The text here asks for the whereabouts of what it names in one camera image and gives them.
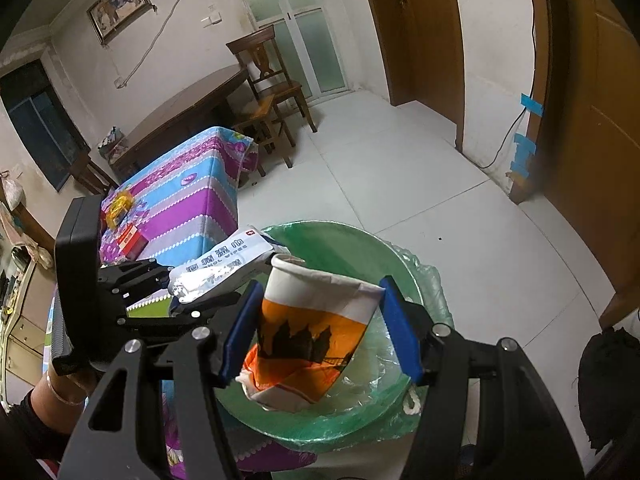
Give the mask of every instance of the window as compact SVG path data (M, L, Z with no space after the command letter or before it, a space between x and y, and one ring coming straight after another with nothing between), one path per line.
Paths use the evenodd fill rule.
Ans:
M51 185L60 191L80 152L89 147L66 114L39 61L0 78L0 98L20 140Z

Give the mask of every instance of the green bucket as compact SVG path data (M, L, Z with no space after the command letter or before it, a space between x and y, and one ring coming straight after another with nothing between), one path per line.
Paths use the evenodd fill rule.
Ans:
M367 232L338 222L300 221L264 230L318 270L378 283L390 274L402 294L425 306L434 322L453 327L435 267ZM371 440L399 438L417 427L405 413L409 377L399 367L379 311L353 359L317 404L297 413L268 412L246 398L239 383L217 390L222 405L240 422L299 451L327 452ZM418 388L424 398L426 389Z

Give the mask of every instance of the paper cup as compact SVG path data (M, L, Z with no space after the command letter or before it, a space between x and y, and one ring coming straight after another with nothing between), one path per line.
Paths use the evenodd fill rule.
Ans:
M318 402L349 363L384 289L288 254L271 259L258 344L237 380L264 407L297 412Z

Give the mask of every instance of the framed picture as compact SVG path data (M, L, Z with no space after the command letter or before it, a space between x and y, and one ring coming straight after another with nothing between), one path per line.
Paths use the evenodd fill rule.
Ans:
M98 0L87 11L102 44L154 6L149 0Z

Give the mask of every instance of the wet wipes package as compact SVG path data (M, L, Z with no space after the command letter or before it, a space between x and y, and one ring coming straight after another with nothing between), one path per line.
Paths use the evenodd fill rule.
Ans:
M215 288L216 295L236 290L260 272L269 272L274 254L289 250L249 225L239 228L212 250L169 273L169 293L190 303Z

